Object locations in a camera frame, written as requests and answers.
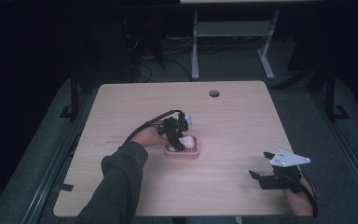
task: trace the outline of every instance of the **floor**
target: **floor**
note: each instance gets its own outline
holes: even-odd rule
[[[268,80],[256,53],[262,41],[204,39],[200,45],[199,81],[262,80],[272,87],[297,73],[286,70],[296,42],[274,40],[268,59],[276,78]],[[190,51],[180,48],[186,43],[188,39],[185,38],[164,41],[164,68],[144,55],[137,81],[190,81]],[[301,169],[317,188],[318,221],[358,223],[358,169],[348,159],[353,157],[347,156],[349,148],[358,161],[358,105],[349,88],[337,80],[336,104],[343,105],[350,119],[331,122],[321,106],[324,90],[309,93],[306,89],[309,79],[306,77],[285,90],[270,91],[271,98],[294,152],[312,159],[311,164]],[[70,122],[60,118],[62,109],[70,105],[69,80],[62,85],[1,197],[0,223],[74,223],[72,217],[55,217],[53,207],[59,194],[58,186],[64,180],[76,150],[76,139],[83,130],[97,91],[79,93],[79,114]],[[243,223],[278,221],[279,217],[242,218]]]

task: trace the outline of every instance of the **background desk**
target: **background desk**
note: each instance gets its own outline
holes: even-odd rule
[[[209,91],[220,91],[213,98]],[[248,170],[272,171],[263,152],[290,144],[263,82],[197,82],[101,86],[54,213],[77,216],[112,154],[145,121],[172,109],[191,116],[200,139],[195,160],[168,159],[149,147],[137,216],[244,216],[288,212],[281,190],[262,190]]]

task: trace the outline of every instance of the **white plastic part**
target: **white plastic part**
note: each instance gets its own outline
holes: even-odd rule
[[[287,167],[310,163],[310,158],[298,156],[294,153],[279,149],[279,152],[275,154],[269,163],[274,166]]]
[[[185,136],[183,138],[179,138],[179,141],[185,146],[185,148],[194,147],[194,139],[191,136]],[[176,151],[174,147],[168,147],[169,151]]]

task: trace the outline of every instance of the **pink tray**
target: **pink tray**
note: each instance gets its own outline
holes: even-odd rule
[[[165,156],[168,158],[175,159],[196,159],[200,155],[200,143],[199,138],[196,135],[189,135],[194,139],[194,147],[186,148],[182,151],[169,151],[167,147],[165,147]]]

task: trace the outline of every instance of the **dark gray sleeve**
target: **dark gray sleeve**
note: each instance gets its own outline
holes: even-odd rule
[[[315,217],[283,217],[279,224],[317,224]]]
[[[125,143],[103,158],[103,181],[76,223],[132,223],[141,192],[146,150],[135,142]]]

